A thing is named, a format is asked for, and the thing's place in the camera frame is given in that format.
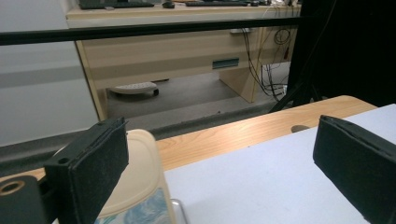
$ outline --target beige plastic container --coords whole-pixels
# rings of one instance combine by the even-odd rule
[[[129,165],[95,224],[175,224],[174,206],[154,137],[144,130],[132,130],[127,140]]]

